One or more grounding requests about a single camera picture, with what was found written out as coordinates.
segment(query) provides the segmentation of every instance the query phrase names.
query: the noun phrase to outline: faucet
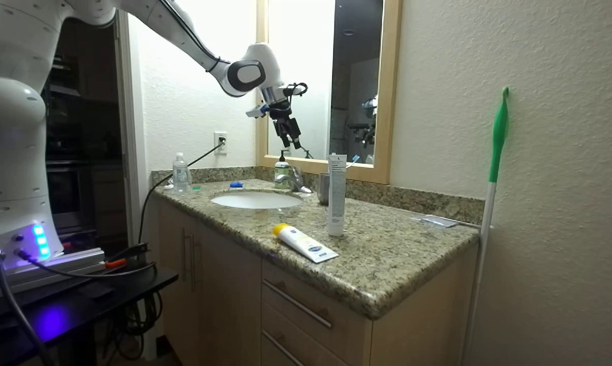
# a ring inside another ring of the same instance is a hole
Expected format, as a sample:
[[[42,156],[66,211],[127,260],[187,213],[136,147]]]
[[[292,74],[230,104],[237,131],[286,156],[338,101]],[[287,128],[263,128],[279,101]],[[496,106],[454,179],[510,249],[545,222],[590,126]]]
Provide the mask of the faucet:
[[[292,183],[292,190],[302,190],[306,187],[304,174],[297,166],[289,168],[289,183]]]

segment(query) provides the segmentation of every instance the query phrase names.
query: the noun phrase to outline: small bottle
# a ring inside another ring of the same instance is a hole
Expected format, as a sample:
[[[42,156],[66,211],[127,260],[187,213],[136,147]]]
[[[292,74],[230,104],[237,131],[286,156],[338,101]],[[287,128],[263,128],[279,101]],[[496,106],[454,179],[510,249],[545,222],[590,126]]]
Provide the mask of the small bottle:
[[[331,247],[324,246],[321,242],[314,239],[311,235],[304,233],[293,226],[277,224],[272,228],[272,233],[282,242],[286,242],[287,246],[292,246],[293,249],[309,257],[311,262],[324,262],[338,255],[338,252],[334,252]]]
[[[178,152],[178,156],[176,156],[171,179],[173,179],[173,184],[176,184],[178,190],[187,190],[190,171],[187,171],[187,162],[183,158],[183,152]]]
[[[329,154],[329,207],[327,207],[327,233],[345,235],[345,211],[346,211],[346,154]]]
[[[282,150],[282,158],[272,171],[272,184],[274,188],[289,188],[289,162],[286,160],[286,150]]]

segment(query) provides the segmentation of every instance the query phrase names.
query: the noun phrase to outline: soap bottle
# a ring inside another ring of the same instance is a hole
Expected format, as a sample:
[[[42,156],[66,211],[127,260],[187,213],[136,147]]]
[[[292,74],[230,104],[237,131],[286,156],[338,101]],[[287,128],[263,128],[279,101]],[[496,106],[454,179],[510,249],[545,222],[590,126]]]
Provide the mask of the soap bottle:
[[[173,160],[171,179],[173,179],[173,184],[176,184],[178,190],[187,190],[190,171],[187,171],[187,162],[183,158],[183,152],[178,152],[178,156]]]
[[[286,150],[282,150],[282,158],[277,160],[272,184],[274,188],[289,188],[289,162],[286,160]]]
[[[346,211],[346,154],[329,154],[327,158],[329,173],[329,207],[327,207],[327,233],[345,235],[345,211]]]

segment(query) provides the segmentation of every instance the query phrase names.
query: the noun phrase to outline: cabinet door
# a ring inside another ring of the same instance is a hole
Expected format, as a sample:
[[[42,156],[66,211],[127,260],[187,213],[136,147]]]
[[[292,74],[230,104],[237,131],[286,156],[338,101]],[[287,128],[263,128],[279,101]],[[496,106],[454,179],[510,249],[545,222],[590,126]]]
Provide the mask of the cabinet door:
[[[206,363],[260,363],[260,257],[199,224]]]
[[[195,239],[195,224],[164,205],[160,211],[160,262],[180,272],[180,280],[164,291],[164,324],[170,343],[181,363],[202,363],[202,246]]]

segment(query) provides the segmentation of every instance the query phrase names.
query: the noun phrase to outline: electrical outlet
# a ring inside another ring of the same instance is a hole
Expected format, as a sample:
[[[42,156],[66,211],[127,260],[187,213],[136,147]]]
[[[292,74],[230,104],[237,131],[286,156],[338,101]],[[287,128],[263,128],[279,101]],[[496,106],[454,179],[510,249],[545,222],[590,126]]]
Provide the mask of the electrical outlet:
[[[216,129],[216,131],[212,131],[212,135],[213,135],[213,143],[212,146],[218,146],[220,140],[227,137],[227,142],[216,150],[216,156],[227,156],[227,152],[228,152],[228,147],[227,147],[227,143],[228,143],[228,131],[227,129]]]

